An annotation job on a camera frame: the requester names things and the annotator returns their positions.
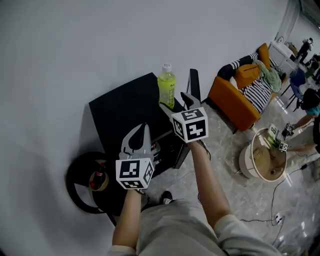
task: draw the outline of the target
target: human arm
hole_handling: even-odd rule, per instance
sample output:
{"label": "human arm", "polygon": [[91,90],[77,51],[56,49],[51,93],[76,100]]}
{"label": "human arm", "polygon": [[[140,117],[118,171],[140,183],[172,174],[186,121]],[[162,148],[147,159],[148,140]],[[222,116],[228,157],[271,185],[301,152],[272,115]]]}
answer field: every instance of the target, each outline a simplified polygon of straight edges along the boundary
{"label": "human arm", "polygon": [[136,249],[140,230],[141,194],[129,189],[126,193],[119,222],[112,238],[113,246]]}
{"label": "human arm", "polygon": [[313,118],[317,118],[318,115],[316,114],[306,114],[304,117],[302,117],[294,126],[293,129],[298,129],[304,125],[306,125],[307,123],[309,123],[309,121]]}
{"label": "human arm", "polygon": [[314,150],[316,146],[317,145],[315,143],[310,143],[306,145],[290,147],[286,151],[287,152],[308,152],[308,151]]}
{"label": "human arm", "polygon": [[279,256],[270,244],[263,242],[245,224],[232,215],[206,150],[198,142],[188,144],[193,158],[196,183],[206,219],[213,228],[218,245],[229,255]]}
{"label": "human arm", "polygon": [[199,142],[188,144],[193,158],[199,198],[209,225],[214,229],[217,221],[231,214],[226,195],[214,175],[206,150]]}

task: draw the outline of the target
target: wall outlet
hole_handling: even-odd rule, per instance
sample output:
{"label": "wall outlet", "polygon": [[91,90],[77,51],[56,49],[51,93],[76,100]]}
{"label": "wall outlet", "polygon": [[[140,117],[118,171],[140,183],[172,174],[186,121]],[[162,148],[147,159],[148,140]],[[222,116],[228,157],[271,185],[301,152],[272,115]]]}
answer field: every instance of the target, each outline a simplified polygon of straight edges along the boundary
{"label": "wall outlet", "polygon": [[283,220],[283,217],[280,215],[280,212],[278,212],[276,215],[275,215],[275,223],[277,225],[281,225],[282,223],[282,220]]}

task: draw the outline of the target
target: electrical cord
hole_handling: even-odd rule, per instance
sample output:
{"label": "electrical cord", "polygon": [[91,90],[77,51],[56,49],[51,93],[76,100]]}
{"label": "electrical cord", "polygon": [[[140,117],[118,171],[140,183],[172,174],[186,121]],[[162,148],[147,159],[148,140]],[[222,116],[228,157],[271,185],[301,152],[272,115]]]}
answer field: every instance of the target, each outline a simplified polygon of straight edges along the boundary
{"label": "electrical cord", "polygon": [[[261,220],[261,219],[246,220],[246,219],[241,219],[240,221],[242,221],[242,222],[270,222],[270,223],[271,223],[271,226],[273,226],[273,227],[274,227],[274,226],[277,226],[279,222],[278,222],[277,224],[273,224],[273,223],[272,223],[273,221],[276,220],[276,219],[272,219],[272,217],[273,217],[273,207],[274,207],[274,200],[275,200],[275,192],[276,192],[276,190],[277,190],[277,187],[278,187],[279,185],[281,185],[287,178],[289,178],[289,176],[290,176],[291,174],[293,174],[293,173],[295,173],[295,172],[297,172],[297,171],[303,170],[303,169],[307,168],[307,166],[308,166],[307,164],[304,164],[300,169],[297,169],[297,170],[294,170],[294,171],[290,172],[278,185],[275,186],[275,188],[274,188],[274,190],[273,190],[272,201],[271,201],[271,219],[267,219],[267,220]],[[280,235],[280,232],[281,232],[281,230],[282,230],[282,228],[283,228],[283,226],[284,226],[284,223],[285,223],[285,218],[286,218],[286,216],[283,216],[283,217],[280,218],[280,220],[279,220],[279,221],[282,220],[282,224],[281,224],[281,227],[280,227],[280,229],[279,229],[279,231],[278,231],[278,234],[276,235],[276,237],[275,237],[272,245],[275,244],[275,242],[277,241],[277,239],[278,239],[278,237],[279,237],[279,235]]]}
{"label": "electrical cord", "polygon": [[198,140],[198,142],[200,142],[202,147],[205,149],[206,153],[209,156],[209,160],[211,161],[211,153],[210,153],[209,149],[207,148],[207,145],[205,144],[205,142],[202,139]]}
{"label": "electrical cord", "polygon": [[136,189],[135,191],[137,191],[139,194],[143,195],[143,196],[146,196],[146,199],[147,199],[147,203],[146,204],[149,204],[150,202],[150,196],[148,196],[141,188],[138,188]]}
{"label": "electrical cord", "polygon": [[315,152],[315,153],[313,153],[313,154],[311,154],[311,155],[308,155],[308,154],[303,154],[303,155],[299,155],[298,153],[296,153],[299,157],[307,157],[307,158],[309,158],[309,157],[311,157],[311,156],[313,156],[313,155],[315,155],[315,154],[319,154],[318,152]]}

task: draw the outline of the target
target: green blanket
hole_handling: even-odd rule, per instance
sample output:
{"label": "green blanket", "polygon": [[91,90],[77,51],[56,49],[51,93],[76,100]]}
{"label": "green blanket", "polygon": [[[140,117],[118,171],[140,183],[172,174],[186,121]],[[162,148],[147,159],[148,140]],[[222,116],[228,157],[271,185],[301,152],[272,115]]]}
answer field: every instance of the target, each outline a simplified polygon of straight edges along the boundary
{"label": "green blanket", "polygon": [[269,69],[266,68],[265,64],[260,60],[254,60],[252,64],[259,65],[260,67],[260,76],[265,79],[269,85],[271,85],[273,92],[277,93],[281,89],[281,80],[280,77],[272,67]]}

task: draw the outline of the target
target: white cabinet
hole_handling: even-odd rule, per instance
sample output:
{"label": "white cabinet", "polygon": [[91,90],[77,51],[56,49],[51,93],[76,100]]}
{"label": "white cabinet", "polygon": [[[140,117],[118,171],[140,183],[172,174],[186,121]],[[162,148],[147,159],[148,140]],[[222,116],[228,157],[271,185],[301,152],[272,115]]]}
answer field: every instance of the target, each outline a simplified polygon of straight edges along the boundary
{"label": "white cabinet", "polygon": [[274,60],[288,76],[298,67],[298,64],[290,59],[291,55],[294,56],[294,53],[283,43],[273,41],[270,44],[270,58]]}

